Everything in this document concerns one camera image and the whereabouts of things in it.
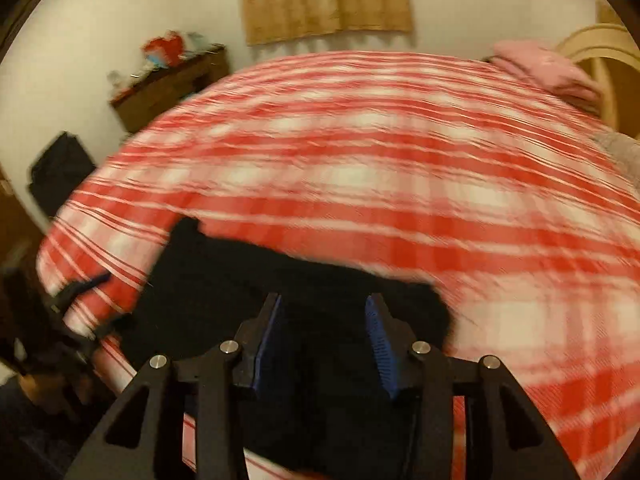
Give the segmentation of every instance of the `folded clothing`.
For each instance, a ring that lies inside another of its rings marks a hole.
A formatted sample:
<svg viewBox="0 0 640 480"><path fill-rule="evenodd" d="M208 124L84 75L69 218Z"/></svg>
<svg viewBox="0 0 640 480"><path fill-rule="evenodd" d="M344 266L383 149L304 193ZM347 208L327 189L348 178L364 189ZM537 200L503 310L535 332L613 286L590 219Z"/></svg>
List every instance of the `folded clothing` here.
<svg viewBox="0 0 640 480"><path fill-rule="evenodd" d="M545 89L572 105L600 110L602 90L571 60L535 41L499 41L491 63L514 77Z"/></svg>
<svg viewBox="0 0 640 480"><path fill-rule="evenodd" d="M149 275L133 323L121 332L121 350L135 367L158 352L174 359L199 355L233 338L269 292L282 295L288 332L298 335L286 357L292 362L282 363L293 370L287 381L296 393L286 401L240 401L244 446L290 469L336 480L399 478L415 405L391 402L383 389L364 307L369 294L382 293L392 316L440 348L450 315L425 283L208 238L197 220L186 218Z"/></svg>

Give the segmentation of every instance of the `red and white checkered fabric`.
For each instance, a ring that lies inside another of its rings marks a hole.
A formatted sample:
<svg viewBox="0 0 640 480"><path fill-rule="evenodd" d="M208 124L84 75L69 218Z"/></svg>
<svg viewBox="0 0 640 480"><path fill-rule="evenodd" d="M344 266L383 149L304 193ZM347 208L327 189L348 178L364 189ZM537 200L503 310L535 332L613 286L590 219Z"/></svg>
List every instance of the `red and white checkered fabric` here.
<svg viewBox="0 0 640 480"><path fill-rule="evenodd" d="M449 352L500 356L583 478L601 479L640 425L639 202L590 140L602 128L482 62L274 60L108 158L60 210L38 270L51 292L111 271L69 316L86 330L132 308L189 215L209 235L431 282L456 317ZM130 380L113 346L100 361L116 387ZM458 448L461 431L458 417Z"/></svg>

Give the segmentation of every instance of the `red object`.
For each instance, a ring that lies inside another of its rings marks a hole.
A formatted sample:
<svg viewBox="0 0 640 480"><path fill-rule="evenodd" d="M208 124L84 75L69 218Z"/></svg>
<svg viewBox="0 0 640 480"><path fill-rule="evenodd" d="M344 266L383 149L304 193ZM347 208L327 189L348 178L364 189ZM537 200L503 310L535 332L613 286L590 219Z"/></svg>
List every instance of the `red object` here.
<svg viewBox="0 0 640 480"><path fill-rule="evenodd" d="M108 158L60 210L38 271L49 292L112 273L67 316L85 328L133 308L190 215L210 236L434 283L455 318L448 353L503 359L583 480L601 479L640 420L640 205L590 139L603 127L489 63L272 60ZM130 367L108 351L101 371L122 389ZM184 442L194 462L188 425Z"/></svg>
<svg viewBox="0 0 640 480"><path fill-rule="evenodd" d="M184 40L180 34L170 30L164 38L148 41L142 47L142 51L145 57L148 54L155 54L168 66L177 66L182 62L180 55L184 53Z"/></svg>

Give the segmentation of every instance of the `black bag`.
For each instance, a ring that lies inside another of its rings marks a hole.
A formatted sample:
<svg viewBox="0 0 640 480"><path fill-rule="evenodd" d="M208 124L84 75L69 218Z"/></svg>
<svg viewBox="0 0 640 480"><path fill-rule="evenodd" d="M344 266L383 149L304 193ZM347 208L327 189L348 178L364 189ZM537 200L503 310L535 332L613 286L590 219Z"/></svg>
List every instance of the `black bag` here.
<svg viewBox="0 0 640 480"><path fill-rule="evenodd" d="M53 218L94 170L78 138L62 132L32 165L29 191L44 214Z"/></svg>

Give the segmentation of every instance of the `folded blanket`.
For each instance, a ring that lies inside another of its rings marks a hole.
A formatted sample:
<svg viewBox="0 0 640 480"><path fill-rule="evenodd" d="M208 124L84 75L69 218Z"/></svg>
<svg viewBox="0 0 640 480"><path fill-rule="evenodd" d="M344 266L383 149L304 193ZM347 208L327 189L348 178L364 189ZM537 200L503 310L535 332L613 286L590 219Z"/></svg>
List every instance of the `folded blanket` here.
<svg viewBox="0 0 640 480"><path fill-rule="evenodd" d="M535 41L499 41L491 63L590 113L599 114L602 90L569 59Z"/></svg>

